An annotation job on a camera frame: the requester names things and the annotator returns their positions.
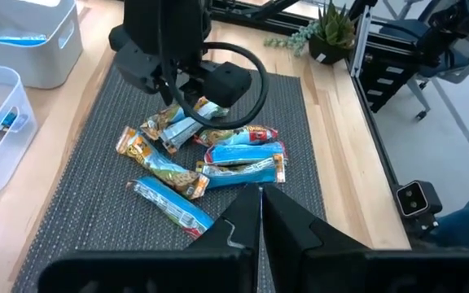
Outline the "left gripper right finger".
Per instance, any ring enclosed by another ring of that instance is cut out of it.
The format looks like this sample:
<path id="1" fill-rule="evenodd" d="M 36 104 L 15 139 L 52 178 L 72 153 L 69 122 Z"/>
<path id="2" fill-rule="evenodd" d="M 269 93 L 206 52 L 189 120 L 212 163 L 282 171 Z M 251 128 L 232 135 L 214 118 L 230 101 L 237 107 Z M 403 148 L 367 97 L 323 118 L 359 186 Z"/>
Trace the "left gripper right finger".
<path id="1" fill-rule="evenodd" d="M 276 248 L 369 250 L 366 245 L 315 216 L 278 187 L 264 186 L 262 203 L 265 239 Z"/>

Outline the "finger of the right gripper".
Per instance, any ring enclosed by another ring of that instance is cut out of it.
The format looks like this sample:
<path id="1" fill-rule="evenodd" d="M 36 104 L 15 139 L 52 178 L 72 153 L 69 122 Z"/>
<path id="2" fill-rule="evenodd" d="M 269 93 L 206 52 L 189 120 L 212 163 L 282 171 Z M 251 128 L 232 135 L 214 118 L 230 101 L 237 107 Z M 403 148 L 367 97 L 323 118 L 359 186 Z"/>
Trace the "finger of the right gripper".
<path id="1" fill-rule="evenodd" d="M 190 106 L 194 107 L 199 99 L 204 96 L 203 84 L 192 77 L 189 77 L 186 81 L 184 81 L 179 86 L 179 90 L 183 98 L 183 102 L 180 103 L 181 106 L 183 104 L 189 104 Z"/>
<path id="2" fill-rule="evenodd" d="M 169 85 L 163 77 L 157 77 L 155 79 L 155 88 L 160 93 L 166 106 L 169 106 L 173 103 L 173 96 L 171 94 Z"/>

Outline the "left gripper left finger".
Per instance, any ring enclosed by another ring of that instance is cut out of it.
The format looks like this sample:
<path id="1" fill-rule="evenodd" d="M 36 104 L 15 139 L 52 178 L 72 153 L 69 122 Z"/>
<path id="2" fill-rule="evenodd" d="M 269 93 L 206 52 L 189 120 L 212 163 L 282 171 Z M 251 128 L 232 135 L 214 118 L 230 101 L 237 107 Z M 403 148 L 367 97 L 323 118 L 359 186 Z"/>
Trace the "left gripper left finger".
<path id="1" fill-rule="evenodd" d="M 260 226 L 261 190 L 257 184 L 248 184 L 213 225 L 187 249 L 258 249 Z"/>

